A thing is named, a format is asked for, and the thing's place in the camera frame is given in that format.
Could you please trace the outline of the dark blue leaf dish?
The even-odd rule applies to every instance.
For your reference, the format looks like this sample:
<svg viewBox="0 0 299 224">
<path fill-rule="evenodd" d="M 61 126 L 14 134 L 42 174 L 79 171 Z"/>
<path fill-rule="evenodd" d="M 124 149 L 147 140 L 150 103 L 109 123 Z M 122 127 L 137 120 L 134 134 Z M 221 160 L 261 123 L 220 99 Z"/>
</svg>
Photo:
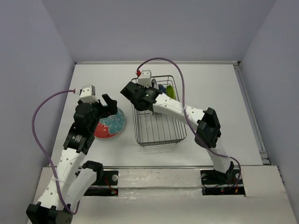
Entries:
<svg viewBox="0 0 299 224">
<path fill-rule="evenodd" d="M 159 84 L 158 87 L 162 93 L 166 94 L 166 88 L 162 84 Z"/>
</svg>

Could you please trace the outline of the red and teal plate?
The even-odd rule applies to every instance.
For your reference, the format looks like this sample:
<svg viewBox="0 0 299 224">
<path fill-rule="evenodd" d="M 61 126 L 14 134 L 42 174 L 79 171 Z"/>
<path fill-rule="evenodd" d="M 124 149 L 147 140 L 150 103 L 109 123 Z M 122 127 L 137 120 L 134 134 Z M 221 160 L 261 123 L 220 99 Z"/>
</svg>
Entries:
<svg viewBox="0 0 299 224">
<path fill-rule="evenodd" d="M 124 128 L 126 122 L 123 111 L 118 107 L 117 113 L 107 118 L 101 118 L 95 129 L 94 136 L 98 139 L 110 139 L 118 135 Z"/>
</svg>

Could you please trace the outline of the lime green plate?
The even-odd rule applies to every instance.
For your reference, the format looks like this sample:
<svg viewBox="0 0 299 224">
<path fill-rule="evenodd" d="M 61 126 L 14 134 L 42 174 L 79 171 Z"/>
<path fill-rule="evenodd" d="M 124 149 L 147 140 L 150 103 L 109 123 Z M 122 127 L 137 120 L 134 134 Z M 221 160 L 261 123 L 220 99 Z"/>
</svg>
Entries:
<svg viewBox="0 0 299 224">
<path fill-rule="evenodd" d="M 172 85 L 168 85 L 166 88 L 166 95 L 170 97 L 171 99 L 176 99 L 175 90 Z"/>
</svg>

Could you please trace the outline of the white plate green rim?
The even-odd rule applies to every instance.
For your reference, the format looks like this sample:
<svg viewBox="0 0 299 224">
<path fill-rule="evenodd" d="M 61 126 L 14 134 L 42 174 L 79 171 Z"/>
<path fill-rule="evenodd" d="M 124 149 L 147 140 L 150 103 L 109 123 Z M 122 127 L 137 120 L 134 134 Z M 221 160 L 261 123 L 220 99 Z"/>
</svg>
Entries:
<svg viewBox="0 0 299 224">
<path fill-rule="evenodd" d="M 151 80 L 151 83 L 152 83 L 152 87 L 153 87 L 153 88 L 155 88 L 155 89 L 159 89 L 156 79 L 153 78 L 153 79 Z"/>
</svg>

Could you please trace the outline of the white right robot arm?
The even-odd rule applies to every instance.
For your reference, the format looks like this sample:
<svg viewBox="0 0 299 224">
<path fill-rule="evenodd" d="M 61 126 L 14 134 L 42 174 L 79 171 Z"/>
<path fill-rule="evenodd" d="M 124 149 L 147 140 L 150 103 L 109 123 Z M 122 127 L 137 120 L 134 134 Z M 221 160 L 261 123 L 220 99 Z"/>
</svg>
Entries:
<svg viewBox="0 0 299 224">
<path fill-rule="evenodd" d="M 232 178 L 234 164 L 224 147 L 218 145 L 221 137 L 221 125 L 214 109 L 197 109 L 172 99 L 154 87 L 129 82 L 121 94 L 138 111 L 151 111 L 174 118 L 188 125 L 195 135 L 194 141 L 204 148 L 213 162 L 215 178 L 226 183 Z"/>
</svg>

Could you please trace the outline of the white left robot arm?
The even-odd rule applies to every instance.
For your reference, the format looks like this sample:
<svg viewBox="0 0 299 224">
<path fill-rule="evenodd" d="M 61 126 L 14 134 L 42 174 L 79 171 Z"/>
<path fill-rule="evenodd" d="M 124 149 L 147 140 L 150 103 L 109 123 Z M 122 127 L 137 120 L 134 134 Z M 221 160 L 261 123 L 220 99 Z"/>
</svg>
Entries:
<svg viewBox="0 0 299 224">
<path fill-rule="evenodd" d="M 37 203 L 30 204 L 26 210 L 31 223 L 71 223 L 87 189 L 102 182 L 103 165 L 82 161 L 95 140 L 100 119 L 117 113 L 117 102 L 105 97 L 109 101 L 106 106 L 94 97 L 78 101 L 58 165 L 51 167 L 53 176 Z"/>
</svg>

